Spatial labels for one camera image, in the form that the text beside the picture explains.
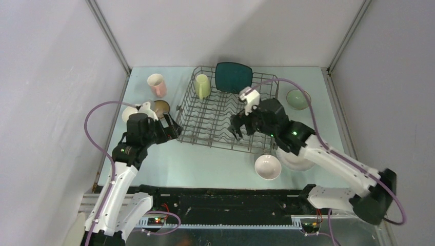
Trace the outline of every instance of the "cup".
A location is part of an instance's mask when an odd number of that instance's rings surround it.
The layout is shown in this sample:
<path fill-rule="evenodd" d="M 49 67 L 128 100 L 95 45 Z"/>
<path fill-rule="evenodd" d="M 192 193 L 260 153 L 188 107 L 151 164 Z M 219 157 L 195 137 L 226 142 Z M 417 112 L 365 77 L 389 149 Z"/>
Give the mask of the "cup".
<path fill-rule="evenodd" d="M 154 95 L 156 95 L 157 97 L 166 96 L 167 89 L 163 75 L 154 73 L 148 77 L 147 83 L 150 86 Z"/>
<path fill-rule="evenodd" d="M 210 80 L 205 74 L 200 74 L 195 78 L 195 93 L 202 100 L 211 93 Z"/>

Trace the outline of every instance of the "light green bowl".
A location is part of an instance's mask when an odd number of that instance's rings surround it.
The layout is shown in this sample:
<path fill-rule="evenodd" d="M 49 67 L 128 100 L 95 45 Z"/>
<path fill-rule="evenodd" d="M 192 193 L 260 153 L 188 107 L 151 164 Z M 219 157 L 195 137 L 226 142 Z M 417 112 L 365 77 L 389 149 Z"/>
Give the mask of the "light green bowl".
<path fill-rule="evenodd" d="M 305 99 L 304 95 L 300 90 L 294 89 L 289 91 L 287 93 L 288 104 L 295 110 L 306 109 L 308 107 L 308 104 L 311 103 L 311 96 L 306 91 L 305 94 L 308 96 L 309 102 L 307 102 L 307 100 Z"/>

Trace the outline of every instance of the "wire dish rack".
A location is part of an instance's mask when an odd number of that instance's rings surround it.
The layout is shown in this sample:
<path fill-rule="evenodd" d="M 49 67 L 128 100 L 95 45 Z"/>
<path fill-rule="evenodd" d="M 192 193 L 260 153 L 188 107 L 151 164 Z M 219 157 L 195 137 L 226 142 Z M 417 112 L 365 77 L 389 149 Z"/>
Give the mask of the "wire dish rack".
<path fill-rule="evenodd" d="M 211 82 L 211 93 L 204 99 L 199 99 L 195 93 L 194 81 L 199 74 L 205 74 Z M 247 153 L 270 154 L 275 148 L 273 138 L 255 132 L 246 135 L 243 126 L 241 131 L 243 139 L 236 141 L 227 130 L 230 126 L 230 117 L 244 109 L 244 104 L 239 101 L 237 94 L 222 92 L 216 89 L 214 81 L 214 67 L 197 67 L 193 70 L 186 94 L 181 105 L 177 106 L 178 115 L 176 122 L 183 127 L 183 132 L 178 137 L 180 142 L 193 145 L 204 145 L 214 148 L 235 150 Z M 262 81 L 277 78 L 273 74 L 253 73 L 252 87 Z M 261 100 L 278 97 L 278 82 L 267 83 L 257 88 Z"/>

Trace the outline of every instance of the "white bowl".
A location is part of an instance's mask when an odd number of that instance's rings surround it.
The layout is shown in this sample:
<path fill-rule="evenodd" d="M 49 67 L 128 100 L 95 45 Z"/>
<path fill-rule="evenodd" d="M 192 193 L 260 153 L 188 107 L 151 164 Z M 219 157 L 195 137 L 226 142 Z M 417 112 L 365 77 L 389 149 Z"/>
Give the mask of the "white bowl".
<path fill-rule="evenodd" d="M 133 108 L 133 107 L 126 107 L 122 113 L 122 119 L 123 122 L 127 122 L 128 121 L 128 117 L 130 117 L 130 115 L 137 113 L 137 108 Z"/>
<path fill-rule="evenodd" d="M 272 155 L 262 155 L 255 161 L 255 172 L 265 180 L 273 180 L 281 174 L 281 163 Z"/>

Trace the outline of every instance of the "small bowl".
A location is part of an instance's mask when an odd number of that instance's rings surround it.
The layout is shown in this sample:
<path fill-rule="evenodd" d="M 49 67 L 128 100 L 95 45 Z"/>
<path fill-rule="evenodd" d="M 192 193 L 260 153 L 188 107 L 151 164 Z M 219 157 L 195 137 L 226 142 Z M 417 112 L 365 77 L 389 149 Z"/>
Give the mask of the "small bowl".
<path fill-rule="evenodd" d="M 128 118 L 130 117 L 130 115 L 137 113 L 137 108 L 133 108 L 133 107 L 126 107 L 122 113 L 122 119 L 123 122 L 127 123 Z"/>
<path fill-rule="evenodd" d="M 163 113 L 169 113 L 171 107 L 169 103 L 164 100 L 156 100 L 154 101 L 154 112 L 159 119 L 164 118 Z"/>
<path fill-rule="evenodd" d="M 309 103 L 311 103 L 311 96 L 306 91 L 305 94 L 308 96 L 309 102 L 307 102 L 304 95 L 299 89 L 293 89 L 289 91 L 286 97 L 288 104 L 295 110 L 306 109 Z"/>
<path fill-rule="evenodd" d="M 281 163 L 272 155 L 262 155 L 255 161 L 255 172 L 265 180 L 274 180 L 281 174 Z"/>

